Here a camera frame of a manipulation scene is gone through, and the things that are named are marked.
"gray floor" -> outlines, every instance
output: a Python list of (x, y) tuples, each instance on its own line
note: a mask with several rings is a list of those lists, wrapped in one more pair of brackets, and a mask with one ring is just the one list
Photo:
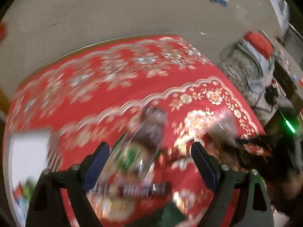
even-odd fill
[(10, 100), (39, 67), (102, 40), (175, 32), (216, 63), (221, 48), (247, 30), (279, 32), (269, 0), (229, 0), (227, 7), (209, 0), (15, 0), (4, 22), (0, 86)]

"black device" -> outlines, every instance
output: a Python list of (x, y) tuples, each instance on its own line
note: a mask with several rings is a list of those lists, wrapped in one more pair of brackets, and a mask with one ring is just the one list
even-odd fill
[[(199, 142), (192, 145), (191, 155), (206, 187), (215, 193), (198, 226), (221, 225), (234, 189), (241, 189), (241, 195), (230, 226), (274, 226), (269, 199), (257, 171), (248, 174), (220, 165)], [(70, 227), (60, 192), (64, 188), (79, 225), (101, 227), (85, 193), (94, 187), (108, 157), (109, 146), (102, 142), (80, 165), (75, 164), (61, 172), (45, 169), (31, 198), (25, 226)]]

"metal bolt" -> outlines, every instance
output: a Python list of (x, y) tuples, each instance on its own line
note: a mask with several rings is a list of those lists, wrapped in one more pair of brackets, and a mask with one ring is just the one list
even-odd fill
[(72, 170), (76, 171), (80, 168), (80, 165), (79, 164), (73, 164), (72, 165)]
[(46, 168), (46, 169), (44, 169), (44, 170), (42, 171), (42, 173), (43, 173), (44, 175), (49, 174), (49, 172), (50, 172), (50, 170), (49, 170), (48, 168)]
[(228, 171), (229, 170), (228, 165), (222, 165), (221, 168), (222, 168), (223, 171)]
[(251, 173), (254, 174), (254, 175), (258, 175), (259, 174), (256, 169), (252, 169)]

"red tablecloth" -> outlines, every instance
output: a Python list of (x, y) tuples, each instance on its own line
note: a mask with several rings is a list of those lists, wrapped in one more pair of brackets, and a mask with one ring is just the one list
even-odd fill
[[(262, 131), (240, 93), (206, 57), (178, 36), (157, 36), (87, 48), (50, 66), (19, 87), (5, 134), (45, 127), (57, 131), (61, 169), (67, 169), (91, 154), (101, 141), (113, 145), (146, 104), (167, 112), (164, 147), (178, 146), (182, 154), (187, 153), (186, 140), (202, 142), (204, 124), (222, 108), (234, 113), (239, 136)], [(213, 194), (206, 189), (191, 157), (165, 168), (156, 166), (151, 177), (153, 182), (171, 181), (173, 196), (117, 203), (119, 211), (114, 215), (103, 209), (104, 226), (122, 226), (172, 198), (188, 218), (182, 226), (200, 221)], [(76, 226), (66, 194), (64, 201)], [(108, 205), (103, 199), (99, 208)], [(228, 211), (222, 226), (228, 225), (233, 203)]]

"green paper scrap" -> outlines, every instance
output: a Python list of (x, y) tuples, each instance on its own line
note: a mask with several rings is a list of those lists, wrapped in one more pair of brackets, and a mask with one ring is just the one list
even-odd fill
[(173, 202), (169, 202), (151, 215), (127, 224), (125, 227), (175, 227), (185, 220), (185, 215), (180, 212)]

